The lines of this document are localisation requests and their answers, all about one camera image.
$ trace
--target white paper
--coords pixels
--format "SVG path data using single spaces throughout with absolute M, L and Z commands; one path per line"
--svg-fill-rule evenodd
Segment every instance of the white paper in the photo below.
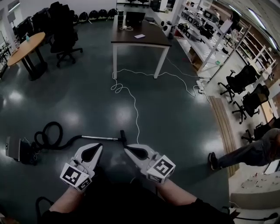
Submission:
M 140 34 L 140 35 L 136 35 L 136 36 L 134 36 L 135 38 L 142 38 L 142 37 L 145 37 L 145 35 L 144 34 Z
M 228 29 L 231 27 L 232 25 L 232 21 L 227 19 L 224 24 L 220 27 L 220 30 L 223 32 L 223 33 L 226 33 L 228 31 Z

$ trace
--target grey pants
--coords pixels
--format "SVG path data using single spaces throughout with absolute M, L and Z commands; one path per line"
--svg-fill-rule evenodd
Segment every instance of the grey pants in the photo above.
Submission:
M 251 143 L 241 147 L 218 159 L 218 167 L 228 167 L 238 163 L 246 163 L 250 166 L 264 166 L 269 163 L 266 159 L 262 144 Z

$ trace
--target black table base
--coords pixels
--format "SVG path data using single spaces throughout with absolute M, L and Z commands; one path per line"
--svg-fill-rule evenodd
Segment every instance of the black table base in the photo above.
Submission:
M 48 68 L 48 64 L 44 61 L 39 51 L 39 47 L 37 47 L 35 50 L 41 63 L 34 66 L 28 55 L 21 60 L 26 70 L 29 72 L 30 81 L 39 79 Z

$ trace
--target sneaker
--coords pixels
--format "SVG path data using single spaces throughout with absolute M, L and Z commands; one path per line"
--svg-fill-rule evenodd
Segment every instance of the sneaker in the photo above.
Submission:
M 208 159 L 211 164 L 211 169 L 212 170 L 218 169 L 218 160 L 214 152 L 209 153 Z

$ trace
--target ceiling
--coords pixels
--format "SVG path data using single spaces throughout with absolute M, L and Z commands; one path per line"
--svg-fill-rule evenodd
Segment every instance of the ceiling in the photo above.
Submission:
M 242 17 L 255 26 L 269 40 L 269 35 L 259 26 L 256 19 L 248 11 L 254 10 L 266 27 L 266 31 L 280 46 L 280 0 L 218 0 L 224 5 L 231 5 L 242 14 Z

